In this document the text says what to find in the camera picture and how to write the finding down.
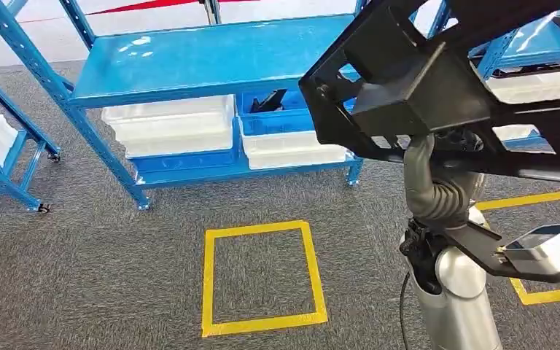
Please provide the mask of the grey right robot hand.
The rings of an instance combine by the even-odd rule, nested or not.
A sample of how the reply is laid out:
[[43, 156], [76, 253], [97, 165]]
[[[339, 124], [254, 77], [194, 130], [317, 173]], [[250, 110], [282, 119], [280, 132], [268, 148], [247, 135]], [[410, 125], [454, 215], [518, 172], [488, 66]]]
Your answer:
[[466, 127], [454, 127], [434, 133], [434, 151], [479, 152], [483, 141]]

